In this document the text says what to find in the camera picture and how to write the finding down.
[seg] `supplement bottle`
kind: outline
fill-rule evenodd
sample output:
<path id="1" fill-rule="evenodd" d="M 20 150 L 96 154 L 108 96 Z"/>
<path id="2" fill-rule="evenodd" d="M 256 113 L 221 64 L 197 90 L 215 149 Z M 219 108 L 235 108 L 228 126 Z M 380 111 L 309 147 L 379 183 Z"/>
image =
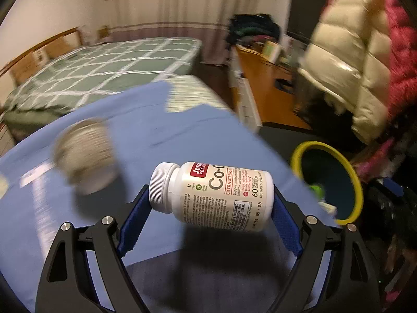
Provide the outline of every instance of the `supplement bottle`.
<path id="1" fill-rule="evenodd" d="M 152 174 L 149 201 L 154 210 L 189 224 L 260 231 L 271 217 L 274 183 L 265 171 L 162 162 Z"/>

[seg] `jarrow formulas logo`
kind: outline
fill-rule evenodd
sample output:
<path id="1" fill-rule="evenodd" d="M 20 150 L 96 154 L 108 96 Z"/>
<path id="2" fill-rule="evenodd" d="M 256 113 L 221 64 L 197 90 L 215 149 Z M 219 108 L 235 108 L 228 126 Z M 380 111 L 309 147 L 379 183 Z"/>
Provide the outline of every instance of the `jarrow formulas logo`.
<path id="1" fill-rule="evenodd" d="M 202 164 L 200 162 L 196 162 L 193 164 L 193 168 L 191 168 L 190 175 L 196 176 L 197 178 L 205 178 L 208 166 L 209 164 Z"/>

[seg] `green mattress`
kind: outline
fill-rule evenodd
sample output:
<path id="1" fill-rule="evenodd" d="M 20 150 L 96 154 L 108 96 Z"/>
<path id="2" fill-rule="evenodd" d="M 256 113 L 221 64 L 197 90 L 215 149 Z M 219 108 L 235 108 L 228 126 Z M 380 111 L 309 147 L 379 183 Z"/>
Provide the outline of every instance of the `green mattress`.
<path id="1" fill-rule="evenodd" d="M 5 122 L 20 141 L 107 95 L 189 74 L 200 47 L 197 39 L 165 37 L 79 47 L 50 61 L 8 96 Z"/>

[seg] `beige curtain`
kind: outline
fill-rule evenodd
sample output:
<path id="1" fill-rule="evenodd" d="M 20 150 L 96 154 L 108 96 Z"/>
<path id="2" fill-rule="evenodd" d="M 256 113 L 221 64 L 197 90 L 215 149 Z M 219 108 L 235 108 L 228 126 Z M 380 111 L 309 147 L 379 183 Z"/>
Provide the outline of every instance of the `beige curtain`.
<path id="1" fill-rule="evenodd" d="M 98 17 L 114 41 L 145 37 L 194 37 L 202 40 L 202 59 L 224 63 L 224 38 L 234 14 L 253 14 L 259 0 L 99 0 Z"/>

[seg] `black computer monitor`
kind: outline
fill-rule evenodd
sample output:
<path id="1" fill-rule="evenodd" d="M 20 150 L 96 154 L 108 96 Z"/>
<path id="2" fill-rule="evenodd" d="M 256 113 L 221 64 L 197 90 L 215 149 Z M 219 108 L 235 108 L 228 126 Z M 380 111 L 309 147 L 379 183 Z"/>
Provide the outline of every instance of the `black computer monitor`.
<path id="1" fill-rule="evenodd" d="M 307 45 L 325 4 L 326 0 L 291 0 L 286 34 Z"/>

